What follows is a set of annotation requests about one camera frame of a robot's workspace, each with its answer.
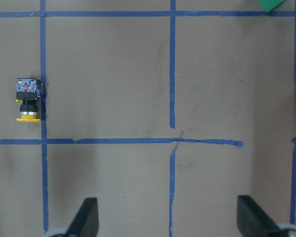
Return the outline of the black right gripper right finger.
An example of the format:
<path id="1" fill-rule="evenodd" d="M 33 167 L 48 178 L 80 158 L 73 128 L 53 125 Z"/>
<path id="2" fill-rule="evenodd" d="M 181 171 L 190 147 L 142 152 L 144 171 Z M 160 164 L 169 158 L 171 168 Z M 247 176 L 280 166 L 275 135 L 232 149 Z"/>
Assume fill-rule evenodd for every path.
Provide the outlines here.
<path id="1" fill-rule="evenodd" d="M 282 237 L 280 228 L 249 196 L 237 198 L 237 228 L 243 237 Z"/>

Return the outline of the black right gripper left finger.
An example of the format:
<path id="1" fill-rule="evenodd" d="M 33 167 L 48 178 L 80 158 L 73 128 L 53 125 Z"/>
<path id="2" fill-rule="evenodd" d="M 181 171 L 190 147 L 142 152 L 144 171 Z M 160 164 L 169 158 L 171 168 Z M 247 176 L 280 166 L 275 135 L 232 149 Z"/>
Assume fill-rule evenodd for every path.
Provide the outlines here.
<path id="1" fill-rule="evenodd" d="M 67 230 L 68 237 L 96 237 L 99 213 L 96 197 L 86 198 Z"/>

